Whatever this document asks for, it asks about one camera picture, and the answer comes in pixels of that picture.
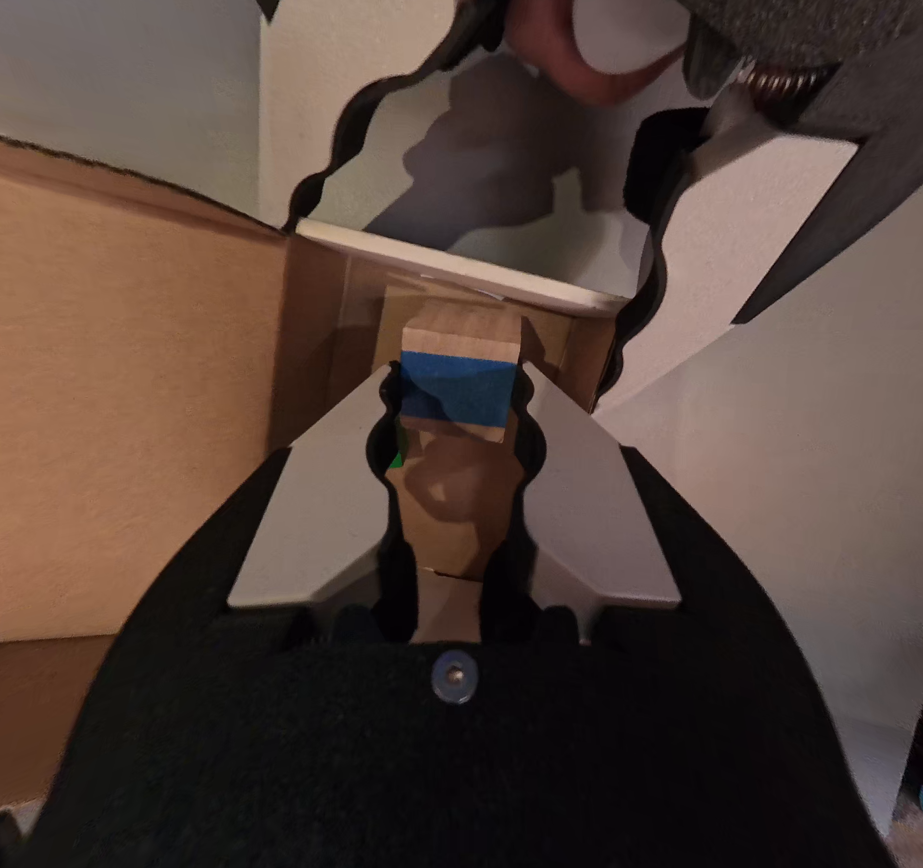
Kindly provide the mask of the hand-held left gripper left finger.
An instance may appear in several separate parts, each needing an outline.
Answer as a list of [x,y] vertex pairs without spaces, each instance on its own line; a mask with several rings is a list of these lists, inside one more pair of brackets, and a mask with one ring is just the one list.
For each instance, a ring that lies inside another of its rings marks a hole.
[[371,607],[386,640],[419,624],[415,558],[396,488],[402,384],[388,363],[293,441],[227,598],[230,608],[308,608],[327,629],[339,610]]

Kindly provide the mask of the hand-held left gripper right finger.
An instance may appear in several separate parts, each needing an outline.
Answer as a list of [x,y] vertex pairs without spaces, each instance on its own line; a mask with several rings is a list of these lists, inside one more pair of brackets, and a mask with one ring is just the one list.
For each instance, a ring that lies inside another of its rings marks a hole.
[[511,408],[523,478],[484,573],[481,641],[530,640],[546,608],[568,608],[585,641],[606,608],[677,609],[619,443],[531,362],[517,370]]

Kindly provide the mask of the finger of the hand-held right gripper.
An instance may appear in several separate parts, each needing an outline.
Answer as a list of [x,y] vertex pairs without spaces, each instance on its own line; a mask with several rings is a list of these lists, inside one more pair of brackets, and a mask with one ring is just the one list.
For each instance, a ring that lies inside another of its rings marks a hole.
[[728,114],[667,179],[651,268],[617,317],[594,410],[620,405],[726,335],[857,153],[848,139]]
[[405,156],[452,78],[499,45],[507,0],[257,0],[259,216],[368,228],[413,182]]

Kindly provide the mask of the wooden block with blue tape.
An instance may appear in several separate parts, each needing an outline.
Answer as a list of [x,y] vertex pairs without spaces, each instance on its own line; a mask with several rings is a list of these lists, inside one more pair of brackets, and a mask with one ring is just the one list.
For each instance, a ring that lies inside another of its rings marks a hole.
[[426,302],[401,333],[402,425],[501,443],[521,359],[522,326],[515,310]]

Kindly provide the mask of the white cardboard mailer box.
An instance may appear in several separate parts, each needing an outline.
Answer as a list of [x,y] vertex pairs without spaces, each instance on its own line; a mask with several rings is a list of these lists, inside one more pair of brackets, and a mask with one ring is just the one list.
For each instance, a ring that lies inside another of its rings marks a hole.
[[2,810],[47,793],[111,635],[274,448],[399,354],[387,291],[511,302],[590,410],[628,291],[2,138]]

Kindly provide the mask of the person's right hand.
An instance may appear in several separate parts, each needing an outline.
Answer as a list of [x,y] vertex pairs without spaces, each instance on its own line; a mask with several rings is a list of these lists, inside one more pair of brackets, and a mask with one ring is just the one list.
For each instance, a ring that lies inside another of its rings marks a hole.
[[651,85],[683,54],[685,44],[626,72],[604,73],[581,55],[572,27],[573,0],[511,0],[505,39],[525,65],[571,99],[591,107],[628,101]]

